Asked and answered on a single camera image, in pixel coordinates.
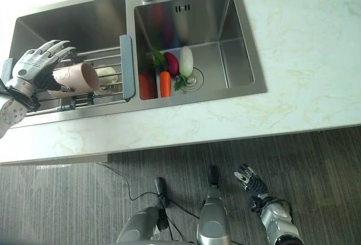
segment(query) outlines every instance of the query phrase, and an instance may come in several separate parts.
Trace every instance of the green vegetable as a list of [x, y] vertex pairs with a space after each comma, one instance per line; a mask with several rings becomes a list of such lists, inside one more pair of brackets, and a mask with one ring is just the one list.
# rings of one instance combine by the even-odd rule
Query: green vegetable
[[174, 90], [178, 91], [181, 87], [184, 87], [187, 85], [187, 78], [184, 76], [177, 76], [177, 81], [174, 84]]
[[167, 62], [166, 62], [165, 57], [163, 56], [163, 54], [160, 53], [156, 49], [152, 49], [152, 54], [154, 56], [154, 61], [153, 61], [154, 69], [157, 70], [157, 71], [167, 71], [168, 66], [167, 66]]

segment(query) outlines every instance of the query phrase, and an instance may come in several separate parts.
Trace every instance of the carrot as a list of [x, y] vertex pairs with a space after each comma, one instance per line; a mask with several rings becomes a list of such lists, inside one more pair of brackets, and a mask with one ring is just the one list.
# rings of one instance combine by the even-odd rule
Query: carrot
[[170, 73], [163, 71], [159, 74], [159, 85], [160, 85], [160, 96], [169, 97], [170, 96]]

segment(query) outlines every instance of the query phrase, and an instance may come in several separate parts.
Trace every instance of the gray carpet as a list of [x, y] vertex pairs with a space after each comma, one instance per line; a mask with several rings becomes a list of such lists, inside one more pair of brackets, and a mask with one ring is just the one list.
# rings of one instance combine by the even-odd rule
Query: gray carpet
[[[266, 244], [263, 226], [247, 210], [247, 195], [232, 175], [247, 162], [272, 195], [291, 202], [305, 244], [361, 244], [361, 127], [128, 152], [109, 160], [129, 178], [132, 197], [154, 191], [153, 179], [163, 176], [170, 197], [197, 215], [208, 165], [218, 165], [233, 240]], [[152, 201], [146, 195], [131, 202], [124, 179], [97, 164], [0, 167], [0, 237], [108, 244], [131, 214]], [[187, 240], [195, 240], [194, 218], [174, 205], [168, 215]], [[173, 234], [180, 239], [175, 229]], [[169, 239], [169, 232], [154, 238]]]

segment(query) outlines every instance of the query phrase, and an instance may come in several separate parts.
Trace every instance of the sink drain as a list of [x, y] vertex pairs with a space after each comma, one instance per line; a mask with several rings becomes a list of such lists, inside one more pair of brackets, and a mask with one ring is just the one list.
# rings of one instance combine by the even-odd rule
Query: sink drain
[[199, 88], [203, 85], [203, 80], [202, 72], [197, 68], [193, 68], [191, 75], [187, 77], [187, 85], [181, 87], [180, 89], [187, 93], [199, 90]]

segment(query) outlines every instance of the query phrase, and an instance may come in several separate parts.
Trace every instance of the red radish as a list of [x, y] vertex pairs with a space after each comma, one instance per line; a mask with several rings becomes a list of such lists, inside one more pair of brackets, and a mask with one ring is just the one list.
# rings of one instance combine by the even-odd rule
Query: red radish
[[174, 56], [172, 53], [166, 52], [164, 53], [164, 58], [168, 65], [168, 72], [176, 76], [179, 72], [179, 63], [176, 56]]

